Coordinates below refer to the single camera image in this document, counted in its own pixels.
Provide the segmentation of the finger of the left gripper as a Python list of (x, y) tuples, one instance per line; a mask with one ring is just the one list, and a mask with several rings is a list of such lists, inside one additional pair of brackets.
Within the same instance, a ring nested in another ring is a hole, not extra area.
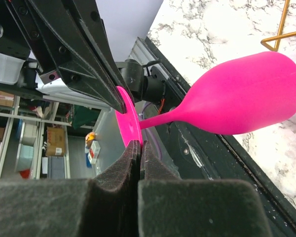
[(118, 69), (109, 46), (104, 22), (100, 16), (94, 0), (64, 0), (65, 9), (69, 12), (82, 38), (88, 44), (89, 51), (94, 55), (104, 76), (96, 76), (101, 86), (91, 83), (91, 87), (101, 95), (108, 95), (117, 91), (116, 87), (123, 87), (130, 98), (134, 97), (129, 90), (125, 79)]

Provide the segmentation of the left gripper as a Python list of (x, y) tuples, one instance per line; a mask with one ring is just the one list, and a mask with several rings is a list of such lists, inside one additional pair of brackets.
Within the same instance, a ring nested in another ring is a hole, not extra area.
[(0, 85), (17, 85), (30, 54), (42, 83), (62, 81), (71, 90), (100, 100), (120, 113), (125, 103), (117, 91), (96, 92), (104, 76), (63, 0), (0, 0)]

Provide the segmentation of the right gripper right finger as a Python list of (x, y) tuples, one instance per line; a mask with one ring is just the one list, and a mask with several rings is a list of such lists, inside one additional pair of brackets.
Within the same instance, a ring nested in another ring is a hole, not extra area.
[(142, 237), (269, 237), (261, 200), (243, 180), (181, 180), (144, 142), (145, 177), (138, 183)]

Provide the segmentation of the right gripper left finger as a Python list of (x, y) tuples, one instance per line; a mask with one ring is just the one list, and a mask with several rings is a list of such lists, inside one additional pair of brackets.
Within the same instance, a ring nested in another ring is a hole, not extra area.
[(136, 237), (141, 146), (92, 179), (0, 180), (0, 237)]

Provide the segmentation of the pink wine glass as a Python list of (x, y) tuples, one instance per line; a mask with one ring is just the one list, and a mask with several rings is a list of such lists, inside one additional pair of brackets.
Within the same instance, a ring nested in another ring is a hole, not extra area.
[(173, 110), (139, 120), (126, 90), (118, 87), (126, 113), (116, 113), (124, 145), (142, 141), (143, 129), (174, 121), (214, 134), (251, 132), (296, 113), (296, 64), (278, 52), (221, 63), (203, 74)]

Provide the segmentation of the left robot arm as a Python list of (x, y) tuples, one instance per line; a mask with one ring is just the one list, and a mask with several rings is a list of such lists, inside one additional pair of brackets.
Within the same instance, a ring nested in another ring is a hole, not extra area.
[(0, 91), (25, 99), (125, 111), (158, 102), (162, 83), (129, 55), (160, 0), (0, 0)]

